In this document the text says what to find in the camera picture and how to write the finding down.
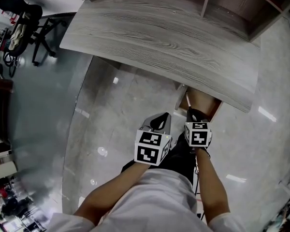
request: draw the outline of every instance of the chair wheel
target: chair wheel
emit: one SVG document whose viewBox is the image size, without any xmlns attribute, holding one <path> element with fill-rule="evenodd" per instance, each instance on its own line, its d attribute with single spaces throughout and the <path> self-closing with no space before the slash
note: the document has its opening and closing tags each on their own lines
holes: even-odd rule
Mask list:
<svg viewBox="0 0 290 232">
<path fill-rule="evenodd" d="M 50 57 L 54 57 L 54 56 L 56 55 L 56 52 L 50 52 L 48 55 L 49 55 Z"/>
</svg>

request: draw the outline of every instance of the forearm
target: forearm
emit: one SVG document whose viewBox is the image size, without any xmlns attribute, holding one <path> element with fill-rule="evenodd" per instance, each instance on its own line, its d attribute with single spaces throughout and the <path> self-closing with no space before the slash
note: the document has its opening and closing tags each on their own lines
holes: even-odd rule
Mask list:
<svg viewBox="0 0 290 232">
<path fill-rule="evenodd" d="M 201 149 L 196 151 L 200 194 L 207 223 L 216 216 L 230 212 L 228 197 L 222 182 L 210 161 L 208 154 Z"/>
<path fill-rule="evenodd" d="M 140 179 L 150 165 L 136 162 L 120 175 L 93 190 L 84 200 L 76 216 L 98 225 L 100 219 Z"/>
</svg>

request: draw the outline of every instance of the white box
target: white box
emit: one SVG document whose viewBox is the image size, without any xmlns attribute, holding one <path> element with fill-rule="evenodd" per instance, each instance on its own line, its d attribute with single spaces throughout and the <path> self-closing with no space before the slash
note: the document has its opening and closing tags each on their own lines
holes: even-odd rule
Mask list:
<svg viewBox="0 0 290 232">
<path fill-rule="evenodd" d="M 185 138 L 191 147 L 208 147 L 212 133 L 209 123 L 186 122 Z"/>
<path fill-rule="evenodd" d="M 171 135 L 138 130 L 136 133 L 134 161 L 159 166 L 169 153 Z"/>
</svg>

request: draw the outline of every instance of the person's left arm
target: person's left arm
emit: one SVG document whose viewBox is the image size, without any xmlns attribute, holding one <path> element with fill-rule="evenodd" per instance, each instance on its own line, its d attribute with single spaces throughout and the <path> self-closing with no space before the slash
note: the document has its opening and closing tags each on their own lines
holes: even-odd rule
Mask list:
<svg viewBox="0 0 290 232">
<path fill-rule="evenodd" d="M 114 179 L 93 190 L 74 215 L 86 218 L 97 226 L 100 219 L 112 209 L 149 167 L 148 164 L 134 163 Z"/>
</svg>

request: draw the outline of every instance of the black pants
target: black pants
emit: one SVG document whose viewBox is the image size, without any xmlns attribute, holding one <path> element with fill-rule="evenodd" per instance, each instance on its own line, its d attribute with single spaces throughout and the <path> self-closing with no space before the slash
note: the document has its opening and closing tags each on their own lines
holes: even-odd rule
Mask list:
<svg viewBox="0 0 290 232">
<path fill-rule="evenodd" d="M 184 132 L 178 137 L 176 146 L 169 151 L 168 155 L 163 159 L 159 166 L 150 166 L 150 169 L 161 168 L 173 170 L 187 177 L 193 184 L 194 167 L 196 165 L 195 154 L 190 153 L 189 147 Z M 135 161 L 130 161 L 121 170 L 125 171 L 131 167 Z"/>
</svg>

